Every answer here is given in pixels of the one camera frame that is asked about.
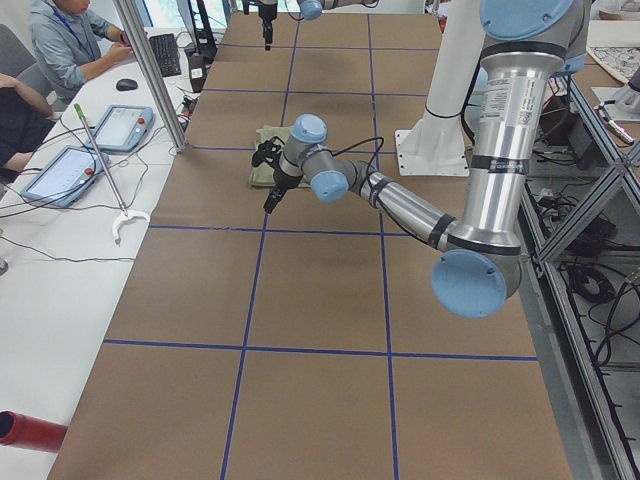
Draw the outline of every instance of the white table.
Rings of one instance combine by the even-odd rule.
[[[179,45],[187,43],[181,38]],[[186,58],[182,55],[182,76],[165,79],[172,103],[178,107],[190,91]],[[118,92],[120,78],[133,78],[139,88]],[[156,112],[151,133],[163,125],[138,64],[130,60],[88,82],[78,93],[79,103],[90,125],[95,125],[111,104],[151,106]],[[71,106],[62,115],[71,129],[81,127]],[[64,132],[58,123],[49,137]],[[83,132],[78,132],[86,139]],[[28,167],[43,167],[65,145],[78,145],[71,135],[54,140],[36,152]],[[141,152],[148,164],[142,186],[131,209],[151,213],[158,201],[175,150],[166,130],[161,130]],[[124,156],[111,155],[112,163]],[[145,170],[137,158],[126,166],[111,169],[125,202],[131,201]],[[20,191],[32,178],[24,175],[13,185]],[[9,191],[0,201],[0,217],[25,210],[20,197]],[[101,176],[74,207],[111,205],[117,202],[107,179]],[[135,258],[147,230],[143,220],[120,230],[122,242],[116,246],[111,225],[119,210],[37,209],[10,218],[0,218],[4,235],[55,257]],[[0,276],[0,411],[11,410],[52,422],[69,424],[80,395],[111,321],[133,263],[71,263],[53,261],[26,248],[0,239],[0,258],[9,271]],[[55,454],[0,447],[0,478],[3,480],[43,480]]]

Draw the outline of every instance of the black keyboard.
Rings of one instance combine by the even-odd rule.
[[[176,37],[171,33],[164,35],[154,35],[149,37],[151,50],[156,57],[160,73],[163,77],[172,77],[180,75],[180,53],[178,52],[178,44]]]

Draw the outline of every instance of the computer mouse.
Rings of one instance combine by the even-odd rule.
[[[131,78],[121,78],[116,83],[116,90],[119,92],[126,92],[127,90],[135,90],[138,88],[138,82]]]

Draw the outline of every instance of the folded cloth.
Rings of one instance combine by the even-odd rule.
[[[286,142],[289,138],[289,132],[291,132],[291,127],[271,127],[265,125],[263,128],[256,130],[256,150],[258,149],[258,145],[267,140],[271,140],[273,137],[278,137],[283,142]],[[299,186],[309,188],[309,184],[305,180],[306,179],[303,179]],[[273,181],[273,168],[266,163],[252,168],[249,174],[249,185],[252,187],[273,187],[275,185]]]

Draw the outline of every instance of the chair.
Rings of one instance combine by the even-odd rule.
[[[53,88],[42,74],[36,59],[6,25],[0,24],[0,72],[11,75],[47,97]]]

